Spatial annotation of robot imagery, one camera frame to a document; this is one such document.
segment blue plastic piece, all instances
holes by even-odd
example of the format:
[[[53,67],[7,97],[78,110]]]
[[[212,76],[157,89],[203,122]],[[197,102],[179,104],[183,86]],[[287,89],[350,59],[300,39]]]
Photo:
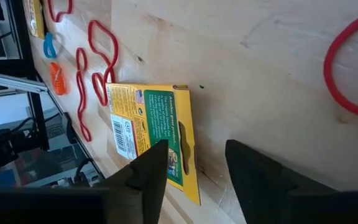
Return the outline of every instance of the blue plastic piece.
[[[44,54],[47,58],[56,58],[57,56],[52,42],[52,34],[49,32],[45,35]]]

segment cardboard packaging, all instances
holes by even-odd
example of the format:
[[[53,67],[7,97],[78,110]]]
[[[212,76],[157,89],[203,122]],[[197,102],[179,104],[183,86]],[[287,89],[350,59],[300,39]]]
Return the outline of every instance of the cardboard packaging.
[[[200,205],[187,86],[107,83],[106,89],[117,152],[136,159],[167,139],[168,183]]]

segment red rubber band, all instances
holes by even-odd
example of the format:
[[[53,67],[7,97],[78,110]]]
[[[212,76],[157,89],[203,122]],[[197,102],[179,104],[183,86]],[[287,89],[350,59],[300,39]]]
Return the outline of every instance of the red rubber band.
[[[112,57],[111,62],[104,53],[99,51],[93,45],[93,25],[96,25],[97,27],[99,27],[112,40],[112,44],[114,46],[114,55]],[[100,57],[103,58],[104,62],[106,62],[107,66],[108,66],[106,68],[106,70],[104,71],[103,77],[98,72],[95,72],[92,74],[92,85],[93,85],[94,91],[96,93],[96,96],[98,97],[100,104],[102,106],[106,106],[108,104],[106,83],[108,82],[109,76],[110,76],[112,83],[116,82],[116,78],[115,78],[116,75],[114,73],[113,66],[115,66],[115,64],[117,63],[117,59],[118,59],[118,41],[117,41],[116,37],[114,36],[114,34],[112,32],[110,32],[110,30],[108,30],[105,26],[103,26],[103,24],[100,23],[99,21],[93,19],[88,24],[88,43],[89,43],[89,46],[90,46],[91,50],[93,51],[93,53],[100,55]],[[103,89],[102,93],[100,93],[98,83]]]
[[[48,10],[49,10],[49,15],[50,18],[52,19],[52,21],[54,22],[60,22],[62,20],[62,16],[64,14],[71,14],[71,12],[73,11],[73,0],[68,0],[68,6],[67,6],[67,11],[61,11],[58,12],[57,15],[55,16],[55,14],[53,13],[53,9],[52,9],[52,0],[48,0]]]
[[[326,58],[324,60],[324,79],[327,84],[328,90],[333,96],[334,100],[337,101],[345,109],[358,115],[358,105],[349,101],[337,88],[333,78],[333,61],[337,51],[341,48],[342,44],[351,36],[353,33],[358,31],[358,19],[348,25],[332,42],[329,46]]]
[[[83,58],[83,65],[80,63],[80,55]],[[80,128],[82,135],[84,136],[85,140],[87,142],[92,141],[92,135],[89,129],[86,127],[85,123],[82,120],[83,112],[86,108],[86,92],[85,92],[85,85],[84,80],[82,78],[83,72],[88,68],[88,59],[86,58],[85,50],[81,47],[77,48],[77,51],[75,52],[75,60],[76,60],[76,67],[77,67],[77,73],[76,73],[76,81],[78,86],[78,91],[80,92],[80,104],[78,105],[77,109],[77,115],[78,120],[80,121]]]

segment barcode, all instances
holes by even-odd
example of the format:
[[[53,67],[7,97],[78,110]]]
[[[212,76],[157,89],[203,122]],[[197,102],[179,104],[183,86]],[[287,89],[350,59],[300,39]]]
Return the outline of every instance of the barcode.
[[[110,111],[112,112],[112,101],[111,101],[111,90],[110,90],[110,86],[106,86],[107,89],[107,98],[109,99],[109,106],[110,106]]]
[[[124,138],[122,136],[122,126],[117,121],[112,121],[112,127],[114,129],[114,135],[116,137],[116,144],[119,150],[126,152],[124,145]]]

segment wooden table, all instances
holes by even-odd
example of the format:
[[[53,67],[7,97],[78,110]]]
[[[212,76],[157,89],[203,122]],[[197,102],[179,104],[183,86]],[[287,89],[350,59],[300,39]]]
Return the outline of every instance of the wooden table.
[[[346,2],[76,0],[73,13],[60,23],[46,18],[69,89],[55,98],[81,136],[75,52],[84,47],[89,60],[85,123],[93,135],[84,142],[109,176],[128,161],[116,152],[109,108],[99,104],[91,84],[91,74],[104,72],[106,64],[88,45],[90,19],[118,38],[119,82],[189,85],[201,206],[168,185],[162,223],[245,222],[224,157],[231,138],[326,185],[358,189],[358,117],[333,102],[322,74],[331,41],[358,16],[358,3]],[[55,11],[66,5],[54,1]],[[35,66],[51,87],[43,40],[31,42]],[[106,35],[96,32],[95,43],[111,57]],[[358,36],[342,54],[352,52],[358,62]],[[351,77],[358,74],[356,65],[338,62],[336,70]]]

